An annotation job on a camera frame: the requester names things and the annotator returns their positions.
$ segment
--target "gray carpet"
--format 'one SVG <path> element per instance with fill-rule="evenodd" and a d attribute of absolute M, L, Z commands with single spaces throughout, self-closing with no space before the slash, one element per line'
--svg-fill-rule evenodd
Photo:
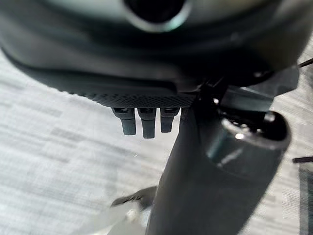
<path fill-rule="evenodd" d="M 300 61 L 313 57 L 313 41 Z M 273 109 L 290 122 L 292 144 L 245 235 L 308 235 L 310 164 L 299 173 L 294 157 L 313 155 L 313 66 L 296 91 Z M 122 134 L 109 108 L 60 93 L 28 78 L 0 55 L 0 234 L 68 235 L 116 197 L 156 185 L 178 133 L 144 140 Z"/>

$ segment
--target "metal part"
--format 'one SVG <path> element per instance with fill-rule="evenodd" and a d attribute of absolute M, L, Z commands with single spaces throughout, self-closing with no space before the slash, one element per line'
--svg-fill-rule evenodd
<path fill-rule="evenodd" d="M 294 65 L 256 85 L 230 86 L 220 104 L 225 108 L 266 112 L 276 96 L 295 90 L 298 80 L 299 67 Z"/>

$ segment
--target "blurry object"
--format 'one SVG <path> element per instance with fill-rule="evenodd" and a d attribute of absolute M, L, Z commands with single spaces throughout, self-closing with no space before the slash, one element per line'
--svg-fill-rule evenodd
<path fill-rule="evenodd" d="M 307 61 L 305 61 L 305 62 L 303 62 L 303 63 L 301 63 L 301 64 L 299 65 L 299 67 L 302 68 L 302 67 L 305 67 L 305 66 L 308 66 L 308 65 L 311 65 L 311 64 L 313 64 L 313 58 L 310 59 L 310 60 L 307 60 Z"/>
<path fill-rule="evenodd" d="M 137 202 L 111 207 L 93 218 L 72 235 L 144 235 Z"/>
<path fill-rule="evenodd" d="M 313 157 L 294 158 L 293 163 L 312 163 Z"/>
<path fill-rule="evenodd" d="M 0 43 L 34 79 L 111 107 L 125 135 L 136 108 L 149 139 L 157 108 L 162 132 L 182 108 L 146 235 L 235 235 L 290 143 L 268 108 L 297 87 L 313 1 L 143 1 L 1 0 Z M 140 194 L 78 234 L 142 233 Z"/>

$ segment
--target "round hole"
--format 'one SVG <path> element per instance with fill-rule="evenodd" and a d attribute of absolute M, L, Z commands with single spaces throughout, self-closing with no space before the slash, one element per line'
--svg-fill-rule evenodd
<path fill-rule="evenodd" d="M 141 19 L 160 24 L 179 14 L 185 0 L 125 0 L 125 3 Z"/>

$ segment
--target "patterned carpet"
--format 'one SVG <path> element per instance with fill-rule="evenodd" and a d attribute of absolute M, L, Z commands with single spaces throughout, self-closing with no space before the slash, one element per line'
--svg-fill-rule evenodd
<path fill-rule="evenodd" d="M 313 57 L 313 40 L 300 61 Z M 313 234 L 313 66 L 272 109 L 290 122 L 293 141 L 245 235 Z M 109 108 L 26 77 L 0 54 L 0 234 L 68 235 L 115 198 L 156 185 L 178 133 L 144 140 L 122 134 Z"/>

